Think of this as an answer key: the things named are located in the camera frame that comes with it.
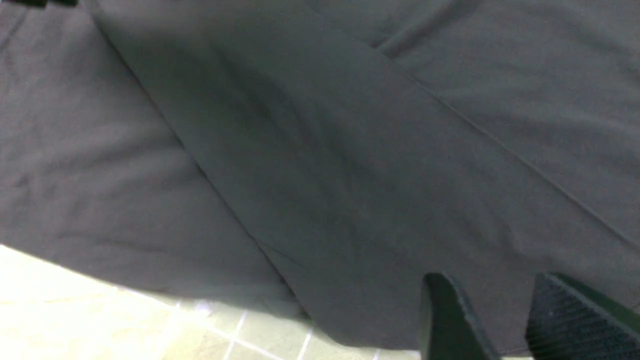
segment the tiled floor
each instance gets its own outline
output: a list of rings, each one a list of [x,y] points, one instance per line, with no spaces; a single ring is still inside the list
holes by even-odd
[[[119,289],[2,245],[0,281],[2,359],[419,358],[412,352],[342,347],[309,323]]]

